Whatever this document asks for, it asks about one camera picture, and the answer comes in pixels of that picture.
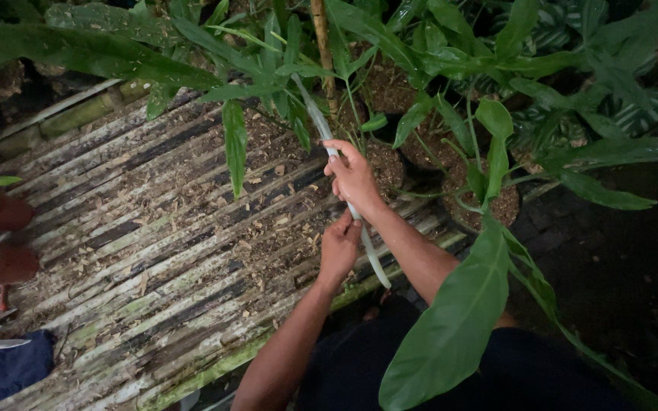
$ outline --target forearm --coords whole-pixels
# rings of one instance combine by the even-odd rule
[[[316,282],[258,352],[232,410],[284,409],[306,371],[337,287]]]
[[[458,260],[425,238],[386,204],[377,204],[365,219],[377,230],[418,294],[433,299]]]

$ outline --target person's right hand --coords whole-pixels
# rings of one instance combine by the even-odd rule
[[[336,148],[343,154],[341,159],[329,156],[329,163],[324,167],[325,175],[336,175],[332,183],[334,195],[351,203],[366,220],[375,210],[385,207],[367,159],[348,141],[326,140],[322,143],[324,147]]]

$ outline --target soil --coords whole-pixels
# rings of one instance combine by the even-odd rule
[[[487,169],[486,159],[482,159],[484,171]],[[443,191],[453,191],[466,185],[466,165],[462,162],[457,163],[449,169],[448,176],[443,181]],[[468,191],[461,195],[461,200],[470,206],[479,207],[479,201],[476,195]],[[505,227],[509,227],[519,214],[519,194],[516,186],[508,186],[501,189],[498,198],[491,202],[491,213],[494,218],[499,220]],[[466,210],[456,202],[454,196],[448,195],[443,197],[443,205],[448,210],[453,219],[468,228],[481,230],[481,214]]]
[[[447,138],[449,141],[458,145],[455,136],[452,132],[445,132],[440,128],[430,129],[432,117],[431,114],[417,127],[418,136],[420,136],[430,152],[436,156],[443,167],[449,168],[453,167],[454,164],[462,163],[459,154],[450,145],[441,141]],[[400,147],[400,152],[418,167],[430,170],[439,169],[413,133],[408,136],[405,143]]]
[[[392,59],[378,52],[368,70],[365,86],[370,93],[368,104],[374,112],[400,114],[413,105],[417,90],[408,84],[405,70],[397,67]]]
[[[379,194],[389,201],[397,195],[393,188],[403,185],[405,170],[400,155],[392,147],[372,140],[367,141],[366,155],[375,174]]]

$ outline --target blue cloth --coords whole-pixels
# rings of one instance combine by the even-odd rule
[[[19,347],[0,350],[0,401],[47,377],[54,368],[54,338],[38,330],[23,337]]]

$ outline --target hand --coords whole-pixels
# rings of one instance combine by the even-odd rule
[[[362,232],[362,221],[353,220],[350,210],[324,230],[322,236],[322,265],[316,282],[334,293],[357,259],[357,244]]]
[[[325,175],[336,175],[332,182],[332,191],[341,201],[350,202],[366,220],[373,211],[385,207],[385,201],[379,195],[377,182],[367,159],[348,141],[323,141],[324,147],[342,151],[342,158],[329,157],[324,167]]]

